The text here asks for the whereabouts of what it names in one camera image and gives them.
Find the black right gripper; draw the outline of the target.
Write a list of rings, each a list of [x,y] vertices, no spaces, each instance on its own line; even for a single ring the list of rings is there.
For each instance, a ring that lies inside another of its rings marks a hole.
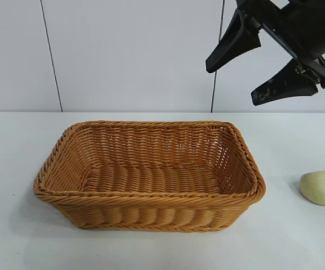
[[[237,7],[226,32],[206,59],[208,73],[261,47],[261,27],[292,59],[251,92],[255,106],[313,96],[318,93],[316,84],[325,88],[325,1],[289,1],[283,8],[272,1],[237,1]]]

